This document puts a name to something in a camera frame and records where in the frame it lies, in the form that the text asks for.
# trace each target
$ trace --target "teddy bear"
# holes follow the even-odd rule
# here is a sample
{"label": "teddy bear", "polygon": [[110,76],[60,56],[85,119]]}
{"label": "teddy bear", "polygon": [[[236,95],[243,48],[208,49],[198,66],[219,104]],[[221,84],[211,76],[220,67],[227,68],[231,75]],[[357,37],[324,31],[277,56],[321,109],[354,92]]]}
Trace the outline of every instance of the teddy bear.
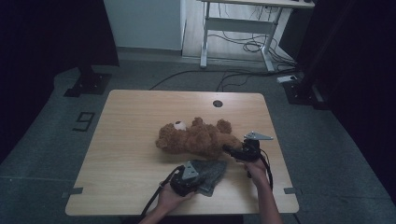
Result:
{"label": "teddy bear", "polygon": [[201,118],[195,118],[190,127],[183,122],[168,123],[159,131],[155,144],[158,148],[171,154],[189,152],[216,160],[222,153],[222,146],[241,148],[242,143],[231,134],[231,123],[218,120],[216,126],[205,124]]}

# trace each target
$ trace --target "hand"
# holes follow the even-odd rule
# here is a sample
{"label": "hand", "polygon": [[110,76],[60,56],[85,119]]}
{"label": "hand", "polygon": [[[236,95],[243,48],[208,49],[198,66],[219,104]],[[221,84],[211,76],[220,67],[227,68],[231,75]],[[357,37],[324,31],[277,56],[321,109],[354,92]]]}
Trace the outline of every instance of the hand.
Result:
{"label": "hand", "polygon": [[167,214],[177,208],[184,201],[191,199],[193,195],[194,192],[190,192],[185,197],[182,197],[176,194],[171,185],[167,183],[160,192],[157,208],[162,209]]}
{"label": "hand", "polygon": [[254,162],[239,161],[245,164],[245,170],[249,171],[251,178],[256,187],[267,186],[269,187],[269,181],[267,179],[267,172],[264,163],[261,160]]}

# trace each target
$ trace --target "white wall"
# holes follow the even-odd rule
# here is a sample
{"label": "white wall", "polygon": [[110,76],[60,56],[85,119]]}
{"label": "white wall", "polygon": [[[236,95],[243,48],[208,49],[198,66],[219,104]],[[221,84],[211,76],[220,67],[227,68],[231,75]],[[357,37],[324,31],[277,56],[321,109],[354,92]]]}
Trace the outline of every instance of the white wall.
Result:
{"label": "white wall", "polygon": [[181,50],[185,0],[105,0],[117,47]]}

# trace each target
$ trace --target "standing desk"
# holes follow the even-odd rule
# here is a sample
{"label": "standing desk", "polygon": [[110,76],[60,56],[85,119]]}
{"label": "standing desk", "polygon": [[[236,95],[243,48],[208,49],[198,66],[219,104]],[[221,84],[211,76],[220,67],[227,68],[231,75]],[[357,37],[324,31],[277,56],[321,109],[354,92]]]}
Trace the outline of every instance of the standing desk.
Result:
{"label": "standing desk", "polygon": [[[313,2],[306,3],[304,0],[292,1],[292,0],[199,0],[207,3],[205,13],[205,26],[204,26],[204,42],[201,50],[201,63],[202,68],[206,68],[207,61],[207,32],[209,30],[214,31],[230,31],[239,33],[251,33],[269,35],[264,48],[261,53],[264,58],[265,65],[269,72],[274,72],[275,69],[271,62],[271,55],[269,54],[269,48],[274,38],[276,27],[279,21],[280,14],[284,7],[290,8],[313,8],[315,4]],[[236,19],[225,19],[225,18],[211,18],[209,15],[210,3],[226,3],[226,4],[239,4],[239,5],[255,5],[264,7],[279,7],[276,13],[276,17],[273,21],[248,21],[248,20],[236,20]]]}
{"label": "standing desk", "polygon": [[[215,107],[215,101],[222,101],[222,107]],[[284,190],[292,188],[292,184],[261,94],[112,91],[74,186],[82,188],[82,192],[70,195],[66,214],[140,215],[160,181],[177,166],[189,160],[203,160],[191,154],[170,155],[155,146],[162,126],[178,120],[190,126],[195,117],[211,124],[219,119],[230,121],[232,134],[241,141],[251,131],[274,137],[271,141],[261,141],[261,148],[270,158],[276,204],[281,213],[298,211],[296,196]],[[219,159],[228,165],[213,196],[197,194],[171,215],[259,213],[257,191],[243,165],[225,153]]]}

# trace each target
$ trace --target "black cable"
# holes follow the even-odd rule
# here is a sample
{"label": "black cable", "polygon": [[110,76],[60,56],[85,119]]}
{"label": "black cable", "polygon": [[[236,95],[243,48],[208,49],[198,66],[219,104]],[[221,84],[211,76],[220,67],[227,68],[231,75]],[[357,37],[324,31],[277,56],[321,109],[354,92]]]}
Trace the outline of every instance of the black cable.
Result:
{"label": "black cable", "polygon": [[152,91],[154,88],[156,88],[157,86],[159,86],[161,83],[165,82],[166,80],[168,80],[168,79],[170,79],[170,78],[172,78],[172,77],[176,77],[176,76],[179,76],[179,75],[183,75],[183,74],[186,74],[186,73],[192,73],[192,72],[202,72],[202,73],[209,73],[209,72],[216,73],[216,72],[221,72],[221,73],[223,73],[224,70],[222,70],[222,71],[219,71],[219,70],[214,70],[214,71],[210,71],[210,70],[196,70],[196,71],[194,71],[194,70],[189,70],[189,71],[179,72],[179,73],[176,73],[176,74],[173,74],[173,75],[171,75],[171,76],[169,76],[169,77],[164,78],[163,80],[161,80],[160,82],[158,82],[157,84],[155,84],[153,87],[151,87],[151,88],[148,89],[148,90],[149,90],[149,91]]}
{"label": "black cable", "polygon": [[296,215],[295,213],[293,213],[293,216],[294,216],[294,218],[296,219],[297,223],[298,223],[298,224],[301,224],[300,219],[297,217],[297,215]]}
{"label": "black cable", "polygon": [[280,75],[280,74],[287,74],[287,73],[295,73],[295,72],[299,72],[300,70],[292,68],[292,69],[285,69],[282,71],[278,71],[278,72],[273,72],[273,73],[237,73],[237,74],[231,74],[228,76],[223,76],[223,78],[221,79],[218,87],[216,88],[216,91],[219,91],[220,86],[222,86],[222,83],[225,79],[229,78],[229,77],[236,77],[236,76],[251,76],[251,77],[269,77],[269,76],[274,76],[274,75]]}
{"label": "black cable", "polygon": [[274,179],[272,176],[271,167],[270,167],[269,163],[265,160],[265,158],[262,154],[260,154],[260,159],[262,160],[262,163],[264,163],[265,169],[267,170],[268,180],[270,182],[270,188],[273,189],[274,188]]}
{"label": "black cable", "polygon": [[225,14],[227,14],[228,18],[230,18],[230,15],[228,15],[228,12],[227,12],[227,4],[224,3],[224,7],[225,7]]}
{"label": "black cable", "polygon": [[260,12],[259,18],[257,18],[258,21],[262,18],[262,11]]}
{"label": "black cable", "polygon": [[233,84],[233,83],[230,83],[230,84],[227,84],[227,85],[225,85],[225,86],[222,86],[222,85],[221,85],[221,91],[224,91],[224,88],[225,88],[225,87],[228,87],[228,86],[243,86],[243,85],[245,85],[245,84],[248,82],[248,79],[249,79],[250,77],[253,77],[253,76],[252,76],[252,75],[247,76],[246,79],[245,79],[245,81],[244,81],[243,83],[240,83],[240,84]]}
{"label": "black cable", "polygon": [[254,36],[254,37],[249,37],[249,38],[241,38],[241,39],[239,39],[239,38],[231,38],[231,37],[228,37],[227,35],[225,35],[225,38],[226,39],[230,39],[230,40],[251,40],[251,39],[254,39],[254,38],[259,38],[259,37],[263,37],[263,36],[265,36],[265,35],[256,35],[256,36]]}
{"label": "black cable", "polygon": [[[225,76],[227,75],[227,72],[235,72],[235,73],[251,73],[250,71],[246,70],[246,69],[230,69],[226,72],[224,72],[221,80],[223,80],[225,78]],[[220,82],[221,85],[221,91],[224,91],[224,86],[222,85],[222,82]]]}
{"label": "black cable", "polygon": [[[272,7],[270,7],[270,9],[272,10]],[[278,7],[276,7],[276,10],[273,11],[273,12],[277,12],[277,10],[278,10]],[[268,12],[267,10],[265,10],[265,12],[266,12],[266,13],[270,13],[270,12]]]}
{"label": "black cable", "polygon": [[[228,36],[224,37],[224,36],[221,36],[221,35],[208,35],[208,36],[215,36],[215,37],[222,38],[222,39],[224,39],[224,40],[226,40],[226,41],[229,41],[229,42],[232,42],[232,43],[235,43],[235,44],[244,45],[244,47],[243,47],[243,50],[244,50],[244,51],[248,51],[248,52],[257,52],[257,51],[260,51],[260,50],[261,50],[261,47],[262,47],[262,45],[259,45],[258,43],[261,43],[261,44],[262,44],[262,42],[258,42],[258,41],[256,41],[256,40],[254,40],[254,38],[261,37],[261,36],[265,36],[265,35],[259,35],[259,36],[255,36],[255,37],[253,37],[253,38],[246,38],[246,39],[232,39],[232,38],[230,38],[230,37],[228,37]],[[249,40],[249,39],[253,39],[254,42],[253,42],[253,41],[248,41],[248,42],[241,43],[241,42],[236,42],[236,41],[235,41],[235,40]],[[255,50],[255,49],[249,49],[248,46],[255,46],[255,47],[257,47],[258,49],[257,49],[257,50]]]}
{"label": "black cable", "polygon": [[256,12],[257,10],[257,6],[254,7],[254,11],[251,13],[251,15],[249,16],[249,19],[251,19],[251,17],[253,16],[253,14]]}
{"label": "black cable", "polygon": [[148,204],[146,204],[145,209],[143,209],[142,214],[140,215],[140,219],[143,219],[146,216],[147,211],[149,210],[149,207],[151,206],[152,202],[154,202],[155,198],[157,198],[158,194],[160,193],[160,191],[163,189],[163,187],[165,187],[165,185],[169,182],[169,180],[171,180],[172,176],[174,175],[174,173],[176,171],[180,171],[183,168],[183,165],[178,166],[177,168],[175,168],[175,170],[172,171],[172,173],[166,177],[166,179],[160,184],[160,186],[157,188],[157,190],[155,191],[155,193],[152,195],[152,197],[150,198],[150,200],[148,201]]}
{"label": "black cable", "polygon": [[220,3],[219,3],[219,16],[221,17]]}
{"label": "black cable", "polygon": [[286,63],[296,63],[293,59],[288,59],[288,58],[285,58],[285,57],[282,57],[282,56],[278,55],[278,54],[276,53],[276,49],[269,48],[268,51],[270,52],[270,54],[271,54],[272,56],[276,57],[276,58],[279,59],[280,61],[283,61],[283,62],[286,62]]}
{"label": "black cable", "polygon": [[260,148],[260,151],[265,154],[265,158],[267,158],[268,165],[271,166],[270,158],[268,157],[268,154],[264,150],[262,150],[261,148]]}

